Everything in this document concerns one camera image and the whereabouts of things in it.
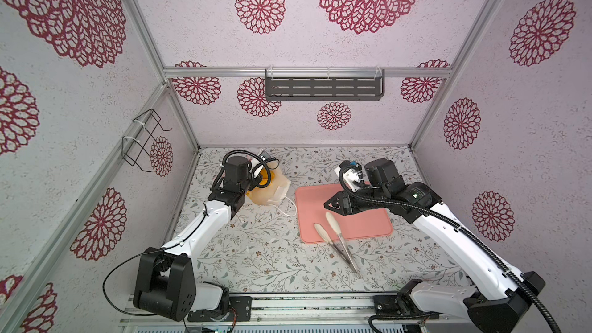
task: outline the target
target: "wire basket holder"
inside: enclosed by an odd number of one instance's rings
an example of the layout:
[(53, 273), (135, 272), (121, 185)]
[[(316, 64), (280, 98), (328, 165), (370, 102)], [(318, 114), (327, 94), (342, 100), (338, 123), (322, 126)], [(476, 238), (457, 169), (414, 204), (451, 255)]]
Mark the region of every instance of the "wire basket holder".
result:
[[(150, 121), (151, 118), (156, 122), (156, 124), (154, 125), (154, 127), (151, 130), (148, 130), (146, 128), (146, 124), (148, 124), (148, 122)], [(150, 138), (152, 138), (152, 140), (154, 140), (154, 141), (156, 140), (156, 138), (153, 135), (156, 128), (160, 128), (163, 131), (173, 130), (173, 128), (171, 128), (171, 129), (163, 128), (162, 125), (160, 124), (161, 120), (162, 119), (160, 118), (159, 114), (154, 109), (146, 110), (145, 112), (143, 112), (142, 114), (137, 116), (135, 119), (133, 119), (132, 122), (139, 123), (140, 125), (142, 125), (142, 129), (145, 130), (149, 136), (146, 138), (146, 141), (143, 144), (142, 144), (142, 142), (140, 142), (137, 139), (137, 137), (140, 135), (140, 132), (142, 132), (142, 130), (140, 130), (135, 137), (128, 137), (128, 136), (121, 137), (121, 157), (127, 163), (129, 163), (130, 166), (132, 166), (132, 167), (137, 166), (140, 168), (140, 170), (144, 171), (145, 173), (151, 173), (153, 171), (153, 170), (144, 170), (142, 168), (142, 166), (140, 166), (140, 164), (138, 163), (138, 159), (140, 158), (140, 155), (142, 154), (142, 152), (145, 152), (148, 157), (151, 157), (150, 153), (148, 153), (148, 151), (146, 150), (145, 147), (146, 147), (146, 144), (148, 144), (148, 142), (150, 141)], [(125, 149), (125, 144), (128, 142), (128, 139), (131, 140), (131, 145), (127, 149)], [(137, 144), (140, 147), (140, 151), (138, 152), (138, 154), (135, 158), (128, 154), (129, 151), (134, 146), (134, 144)]]

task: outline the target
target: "cable tie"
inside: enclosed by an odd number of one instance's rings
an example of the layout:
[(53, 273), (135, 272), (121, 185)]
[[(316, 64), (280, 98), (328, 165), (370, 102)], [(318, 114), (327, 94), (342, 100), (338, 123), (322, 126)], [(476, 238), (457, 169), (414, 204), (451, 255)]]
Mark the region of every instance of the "cable tie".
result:
[(134, 137), (128, 137), (128, 136), (125, 136), (124, 138), (130, 138), (130, 139), (133, 139), (133, 140), (135, 140), (135, 141), (136, 141), (136, 143), (137, 143), (137, 144), (140, 144), (140, 141), (139, 141), (138, 139), (134, 138)]

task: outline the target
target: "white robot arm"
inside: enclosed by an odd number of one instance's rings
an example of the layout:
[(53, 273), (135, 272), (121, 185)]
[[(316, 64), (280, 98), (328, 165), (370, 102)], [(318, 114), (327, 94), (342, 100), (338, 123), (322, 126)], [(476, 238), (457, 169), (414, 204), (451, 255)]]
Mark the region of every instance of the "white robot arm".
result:
[[(236, 154), (249, 155), (260, 164), (253, 166), (247, 158)], [(246, 192), (270, 184), (269, 180), (260, 184), (260, 166), (271, 177), (266, 158), (270, 157), (265, 153), (256, 155), (243, 150), (224, 156), (202, 214), (165, 243), (160, 248), (162, 252), (150, 247), (140, 257), (135, 307), (175, 321), (181, 321), (190, 311), (210, 310), (213, 317), (228, 313), (228, 289), (211, 283), (196, 284), (192, 265), (214, 234), (241, 209)]]
[[(551, 329), (560, 331), (537, 298), (545, 286), (538, 274), (522, 273), (499, 257), (463, 226), (431, 188), (423, 183), (405, 184), (392, 161), (376, 159), (364, 168), (369, 184), (356, 162), (344, 161), (335, 169), (344, 190), (325, 202), (325, 208), (341, 215), (388, 208), (432, 237), (475, 283), (448, 287), (411, 280), (397, 294), (394, 305), (399, 314), (437, 312), (471, 320), (486, 333), (509, 333), (534, 303)], [(393, 316), (383, 313), (382, 318)]]

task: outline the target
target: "white string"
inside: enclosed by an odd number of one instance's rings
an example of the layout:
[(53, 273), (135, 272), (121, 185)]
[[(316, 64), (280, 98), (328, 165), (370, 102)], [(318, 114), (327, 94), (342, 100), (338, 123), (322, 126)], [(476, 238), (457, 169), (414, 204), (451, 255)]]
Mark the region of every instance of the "white string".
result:
[(284, 211), (282, 211), (281, 208), (277, 207), (275, 204), (272, 204), (273, 207), (277, 208), (278, 211), (280, 211), (281, 213), (283, 213), (284, 215), (286, 215), (288, 218), (293, 218), (294, 216), (296, 216), (296, 214), (298, 213), (298, 208), (296, 207), (296, 203), (294, 203), (293, 200), (291, 200), (288, 196), (285, 196), (284, 199), (289, 200), (290, 202), (292, 202), (292, 204), (294, 205), (294, 214), (293, 215), (288, 215), (287, 213), (285, 213)]

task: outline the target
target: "floral tablecloth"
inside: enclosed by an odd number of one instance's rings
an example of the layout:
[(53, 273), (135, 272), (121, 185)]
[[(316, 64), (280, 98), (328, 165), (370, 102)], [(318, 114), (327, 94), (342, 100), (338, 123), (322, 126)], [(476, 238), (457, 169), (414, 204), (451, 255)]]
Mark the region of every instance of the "floral tablecloth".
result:
[[(259, 152), (261, 148), (248, 148)], [(395, 162), (405, 182), (421, 181), (409, 149), (404, 147), (263, 148), (280, 159), (284, 174), (295, 188), (336, 183), (333, 168), (344, 159), (362, 165), (376, 158)], [(231, 148), (201, 150), (199, 164), (185, 200), (176, 233), (203, 208), (220, 162)], [(292, 214), (287, 200), (283, 211)], [(390, 214), (390, 236), (350, 240), (351, 253), (360, 267), (357, 278), (324, 243), (300, 240), (298, 219), (288, 218), (272, 206), (258, 206), (246, 198), (237, 215), (211, 240), (198, 258), (198, 282), (225, 285), (231, 292), (353, 292), (398, 290), (411, 278), (443, 285), (467, 285), (464, 271), (430, 237), (402, 218)]]

